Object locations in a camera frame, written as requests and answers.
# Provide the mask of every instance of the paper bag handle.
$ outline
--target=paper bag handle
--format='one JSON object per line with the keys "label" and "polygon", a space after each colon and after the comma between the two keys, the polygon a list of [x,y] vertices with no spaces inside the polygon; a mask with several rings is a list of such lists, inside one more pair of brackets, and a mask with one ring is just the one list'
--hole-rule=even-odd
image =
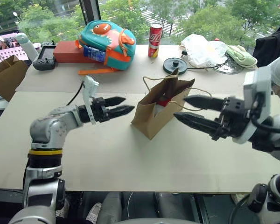
{"label": "paper bag handle", "polygon": [[[150,78],[150,77],[147,77],[147,76],[143,76],[142,79],[143,79],[143,82],[144,82],[144,84],[146,85],[148,91],[150,91],[150,88],[148,87],[148,84],[146,83],[145,78],[147,78],[147,79],[149,79],[149,80],[163,80],[163,79],[176,78],[176,77],[178,77],[178,75],[169,75],[169,76],[166,76],[166,77],[164,77],[164,78]],[[191,90],[191,89],[193,89],[193,90],[199,90],[199,91],[202,91],[202,92],[206,92],[207,94],[209,94],[210,97],[212,97],[211,93],[207,92],[206,90],[202,90],[202,89],[198,89],[198,88],[189,87],[189,88],[184,89],[183,92],[184,92],[184,91],[187,91],[187,90]],[[169,104],[169,103],[174,103],[174,104],[176,104],[176,105],[180,106],[181,108],[183,108],[183,109],[185,109],[185,110],[188,110],[188,111],[201,111],[201,110],[203,110],[203,109],[197,109],[197,110],[189,109],[189,108],[187,108],[187,107],[184,107],[184,106],[182,106],[182,105],[179,105],[179,104],[178,104],[176,101],[174,101],[174,100],[169,101],[168,104]]]}
{"label": "paper bag handle", "polygon": [[169,76],[166,76],[164,78],[151,78],[151,77],[148,77],[148,76],[143,76],[142,79],[143,79],[143,82],[144,82],[145,86],[147,87],[148,91],[150,92],[150,88],[148,87],[148,84],[145,81],[145,78],[147,78],[149,80],[163,80],[163,79],[177,78],[177,77],[178,77],[178,75],[169,75]]}
{"label": "paper bag handle", "polygon": [[[199,90],[199,91],[202,91],[202,92],[206,92],[207,94],[209,94],[210,97],[212,97],[212,95],[211,95],[210,92],[207,92],[206,90],[202,90],[202,89],[198,89],[198,88],[189,87],[189,88],[184,89],[183,92],[184,92],[184,91],[187,91],[187,90],[191,90],[191,89],[193,89],[193,90]],[[189,109],[189,108],[187,108],[187,107],[184,107],[184,106],[178,104],[178,103],[177,103],[176,101],[174,101],[174,100],[169,101],[168,104],[169,104],[169,103],[174,103],[174,104],[176,104],[176,105],[180,106],[181,108],[183,108],[183,109],[185,109],[185,110],[188,110],[188,111],[202,111],[202,110],[204,110],[204,109],[197,109],[197,110]]]}

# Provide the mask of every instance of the brown paper bag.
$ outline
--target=brown paper bag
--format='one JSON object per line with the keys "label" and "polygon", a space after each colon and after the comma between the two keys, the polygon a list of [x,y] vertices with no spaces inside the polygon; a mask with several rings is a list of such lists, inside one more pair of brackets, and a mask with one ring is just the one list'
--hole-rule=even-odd
{"label": "brown paper bag", "polygon": [[[172,72],[168,76],[169,78],[167,77],[154,86],[137,105],[132,124],[149,139],[152,139],[172,119],[173,113],[182,109],[183,98],[189,94],[190,89],[188,88],[194,84],[194,79],[191,81],[178,80],[177,75],[178,69]],[[168,97],[174,96],[171,101],[175,101],[181,106],[169,102],[162,111],[154,115],[156,102],[166,95]]]}
{"label": "brown paper bag", "polygon": [[0,62],[0,96],[10,101],[15,93],[15,89],[20,85],[25,77],[28,66],[19,60],[15,55]]}

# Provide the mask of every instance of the tree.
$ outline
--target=tree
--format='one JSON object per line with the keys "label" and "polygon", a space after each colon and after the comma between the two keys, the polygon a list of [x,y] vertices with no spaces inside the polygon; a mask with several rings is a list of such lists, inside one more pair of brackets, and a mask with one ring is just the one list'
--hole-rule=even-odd
{"label": "tree", "polygon": [[277,12],[272,15],[272,19],[267,23],[269,27],[273,30],[277,30],[280,26],[280,8],[278,8]]}
{"label": "tree", "polygon": [[13,12],[20,14],[21,9],[28,5],[28,0],[0,0],[0,23],[14,19]]}
{"label": "tree", "polygon": [[203,35],[208,41],[219,38],[221,41],[230,45],[242,44],[250,39],[245,36],[241,27],[242,21],[231,15],[230,9],[222,6],[206,7],[199,10],[187,21],[184,21],[182,28],[183,36],[190,34]]}
{"label": "tree", "polygon": [[217,6],[218,0],[193,0],[191,2],[191,5],[193,13],[196,13],[198,10],[207,6]]}
{"label": "tree", "polygon": [[173,24],[181,16],[187,13],[187,9],[192,6],[192,0],[149,0],[151,11],[159,16],[161,25],[165,23]]}
{"label": "tree", "polygon": [[23,10],[19,28],[32,42],[75,40],[85,26],[81,7],[75,6],[70,16],[58,17],[47,7],[37,4]]}
{"label": "tree", "polygon": [[245,33],[255,26],[269,24],[272,15],[278,10],[279,0],[227,0],[226,5],[232,15],[244,19],[242,27]]}
{"label": "tree", "polygon": [[37,4],[41,7],[49,8],[53,13],[57,13],[54,0],[33,0],[33,4]]}
{"label": "tree", "polygon": [[141,15],[140,0],[109,0],[100,9],[103,20],[129,29],[138,44],[145,43],[144,35],[148,35],[149,26]]}

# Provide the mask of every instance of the sneaker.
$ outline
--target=sneaker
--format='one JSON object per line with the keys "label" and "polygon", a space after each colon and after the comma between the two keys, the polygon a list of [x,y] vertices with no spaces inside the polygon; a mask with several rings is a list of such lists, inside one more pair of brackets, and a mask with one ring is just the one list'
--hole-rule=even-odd
{"label": "sneaker", "polygon": [[89,211],[86,220],[91,221],[93,224],[97,222],[98,213],[102,207],[102,203],[96,203]]}
{"label": "sneaker", "polygon": [[55,216],[56,217],[67,218],[67,215],[69,213],[69,209],[70,209],[70,203],[68,202],[67,199],[65,199],[63,208],[55,211]]}

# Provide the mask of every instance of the black circular base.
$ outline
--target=black circular base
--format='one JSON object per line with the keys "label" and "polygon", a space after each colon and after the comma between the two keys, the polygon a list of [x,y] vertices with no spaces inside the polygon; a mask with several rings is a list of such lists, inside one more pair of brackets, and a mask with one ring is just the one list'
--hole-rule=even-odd
{"label": "black circular base", "polygon": [[171,74],[176,68],[178,68],[178,74],[181,75],[186,72],[187,67],[187,63],[177,57],[168,58],[164,61],[163,64],[163,69],[169,74]]}

